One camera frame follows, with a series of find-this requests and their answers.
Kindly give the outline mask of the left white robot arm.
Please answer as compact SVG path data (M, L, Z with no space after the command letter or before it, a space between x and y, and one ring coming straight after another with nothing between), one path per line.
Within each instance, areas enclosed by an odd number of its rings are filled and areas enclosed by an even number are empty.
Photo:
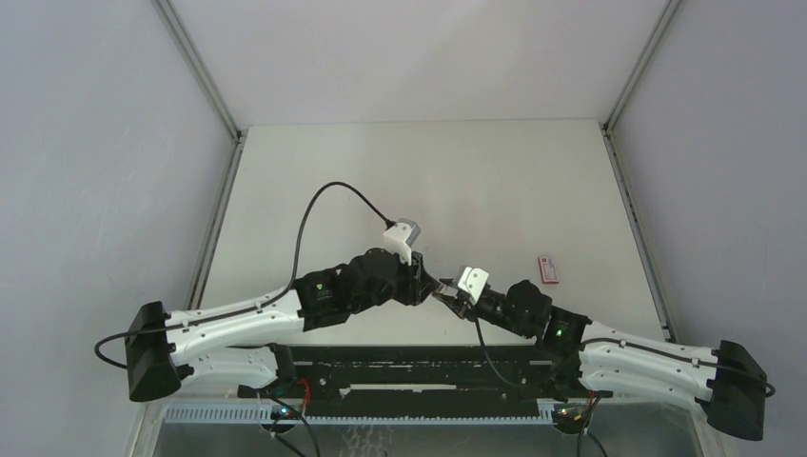
M298 375L282 340L344 323L394 301L417 306L440 287L423 267L372 248L347 264L312 271L280 289L217 308L167 312L140 307L125 337L128 398L144 403L203 380L290 394Z

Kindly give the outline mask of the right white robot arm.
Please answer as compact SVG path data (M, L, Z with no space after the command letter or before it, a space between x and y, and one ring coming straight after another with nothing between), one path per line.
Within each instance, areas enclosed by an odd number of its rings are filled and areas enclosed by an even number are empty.
M766 401L775 389L739 343L694 347L632 335L555 306L528 280L505 293L487 284L444 283L432 295L462 319L533 340L553 362L549 388L559 397L581 389L638 397L700 413L709 426L740 440L763 438Z

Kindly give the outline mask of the red white staple box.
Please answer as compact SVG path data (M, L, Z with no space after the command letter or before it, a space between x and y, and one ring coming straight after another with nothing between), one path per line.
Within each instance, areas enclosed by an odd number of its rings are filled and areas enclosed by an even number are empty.
M554 258L551 256L540 256L538 258L541 282L545 285L556 285L560 282L560 277Z

